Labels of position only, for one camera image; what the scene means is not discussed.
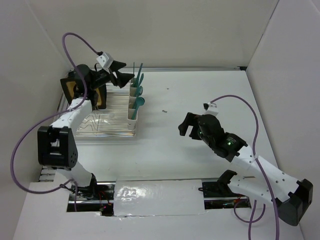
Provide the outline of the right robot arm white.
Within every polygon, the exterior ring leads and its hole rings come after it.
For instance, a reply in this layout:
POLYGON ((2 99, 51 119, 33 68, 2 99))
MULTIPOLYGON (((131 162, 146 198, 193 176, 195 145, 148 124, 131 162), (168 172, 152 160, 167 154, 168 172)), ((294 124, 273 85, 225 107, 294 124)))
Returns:
POLYGON ((157 179, 218 177, 217 190, 273 206, 296 226, 312 203, 313 185, 282 172, 256 153, 259 120, 241 71, 143 74, 133 70, 129 118, 139 142, 116 151, 122 172, 157 179))

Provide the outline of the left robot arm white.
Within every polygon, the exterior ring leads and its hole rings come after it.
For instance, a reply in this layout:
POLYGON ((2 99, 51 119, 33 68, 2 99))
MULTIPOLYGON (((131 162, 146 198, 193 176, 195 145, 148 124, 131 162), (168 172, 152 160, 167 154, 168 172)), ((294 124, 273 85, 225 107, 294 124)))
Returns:
POLYGON ((38 162, 57 170, 74 182, 72 192, 92 200, 102 189, 95 175, 78 162, 78 150, 74 134, 84 119, 95 110, 107 107, 107 83, 123 88, 135 76, 122 73, 126 63, 114 61, 109 70, 90 69, 86 64, 77 66, 79 72, 70 71, 60 80, 69 107, 49 126, 37 131, 38 162))

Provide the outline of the teal plastic knife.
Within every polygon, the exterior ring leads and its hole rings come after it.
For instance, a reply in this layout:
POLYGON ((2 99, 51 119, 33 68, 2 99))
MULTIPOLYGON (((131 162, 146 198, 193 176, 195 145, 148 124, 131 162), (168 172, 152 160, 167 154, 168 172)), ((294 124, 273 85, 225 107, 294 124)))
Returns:
POLYGON ((141 86, 144 79, 144 73, 141 74, 137 87, 141 86))
POLYGON ((143 76, 140 77, 140 79, 137 82, 137 87, 139 87, 141 85, 143 78, 144 78, 143 76))

